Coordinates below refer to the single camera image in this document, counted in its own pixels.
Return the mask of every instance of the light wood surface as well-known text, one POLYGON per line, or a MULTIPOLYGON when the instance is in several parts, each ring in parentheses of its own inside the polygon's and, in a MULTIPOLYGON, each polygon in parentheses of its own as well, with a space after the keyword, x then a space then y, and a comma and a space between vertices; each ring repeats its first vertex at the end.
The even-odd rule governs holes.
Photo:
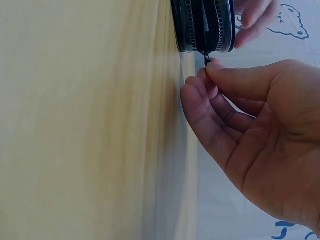
POLYGON ((1 0, 0 239, 195 240, 170 0, 1 0))

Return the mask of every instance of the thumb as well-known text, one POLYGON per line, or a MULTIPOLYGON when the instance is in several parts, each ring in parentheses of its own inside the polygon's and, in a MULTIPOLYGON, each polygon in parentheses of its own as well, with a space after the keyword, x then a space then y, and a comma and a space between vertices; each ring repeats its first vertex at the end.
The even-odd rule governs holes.
POLYGON ((280 61, 252 68, 224 68, 218 61, 210 62, 206 72, 218 88, 229 96, 267 102, 273 81, 290 66, 290 61, 280 61))

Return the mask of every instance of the white fabric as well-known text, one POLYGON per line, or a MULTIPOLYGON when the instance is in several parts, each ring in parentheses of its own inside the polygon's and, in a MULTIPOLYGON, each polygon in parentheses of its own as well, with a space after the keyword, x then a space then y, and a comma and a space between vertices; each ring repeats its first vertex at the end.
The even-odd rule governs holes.
MULTIPOLYGON (((259 39, 212 57, 228 67, 263 66, 285 59, 319 67, 320 0, 283 0, 281 4, 277 20, 259 39)), ((197 61, 202 66, 204 59, 198 55, 197 61)), ((305 240, 312 232, 300 225, 276 226, 279 220, 247 201, 202 147, 198 184, 198 240, 305 240)), ((310 235, 307 240, 316 239, 310 235)))

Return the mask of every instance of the zipper teeth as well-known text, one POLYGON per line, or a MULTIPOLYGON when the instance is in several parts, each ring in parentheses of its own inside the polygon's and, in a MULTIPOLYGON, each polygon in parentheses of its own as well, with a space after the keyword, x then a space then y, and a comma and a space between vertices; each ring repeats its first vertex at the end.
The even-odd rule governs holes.
POLYGON ((197 51, 196 32, 194 23, 194 14, 192 12, 191 0, 185 0, 186 18, 190 36, 190 44, 193 51, 197 51))
POLYGON ((221 12, 219 1, 217 0, 214 1, 214 7, 215 7, 215 12, 218 19, 218 25, 219 25, 219 40, 215 50, 218 52, 220 51, 222 44, 224 43, 224 21, 222 19, 222 12, 221 12))

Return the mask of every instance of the blue cartoon print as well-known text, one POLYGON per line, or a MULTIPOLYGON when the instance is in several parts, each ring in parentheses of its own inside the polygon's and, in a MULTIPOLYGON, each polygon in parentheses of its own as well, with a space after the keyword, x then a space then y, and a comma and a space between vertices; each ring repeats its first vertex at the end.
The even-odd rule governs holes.
MULTIPOLYGON (((280 235, 272 236, 271 238, 273 240, 284 240, 287 237, 288 228, 292 228, 292 227, 296 226, 296 224, 290 223, 287 221, 278 221, 275 223, 275 226, 282 228, 282 230, 281 230, 280 235)), ((304 238, 304 240, 318 240, 318 239, 319 238, 317 237, 317 235, 313 231, 308 233, 304 238)))
MULTIPOLYGON (((241 15, 235 16, 235 24, 239 31, 241 29, 241 15)), ((275 34, 291 36, 299 40, 305 40, 310 37, 304 27, 301 13, 288 4, 281 4, 281 9, 276 21, 274 21, 268 30, 275 34)))

